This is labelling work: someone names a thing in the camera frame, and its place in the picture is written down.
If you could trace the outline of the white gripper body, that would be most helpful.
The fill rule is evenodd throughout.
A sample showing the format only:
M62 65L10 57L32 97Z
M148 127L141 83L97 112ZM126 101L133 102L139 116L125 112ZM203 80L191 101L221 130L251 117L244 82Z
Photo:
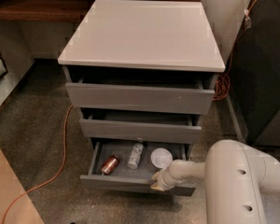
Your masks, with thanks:
M165 190L172 189L177 185L177 180L171 176L168 168L160 170L159 173L160 176L155 184Z

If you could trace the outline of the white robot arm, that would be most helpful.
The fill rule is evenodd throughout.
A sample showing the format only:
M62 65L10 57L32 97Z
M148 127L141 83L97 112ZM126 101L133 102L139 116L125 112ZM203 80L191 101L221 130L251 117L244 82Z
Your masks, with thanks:
M280 161L234 140L221 140L204 162L174 160L152 176L166 191L196 177L204 180L207 224L267 224L263 193L280 191Z

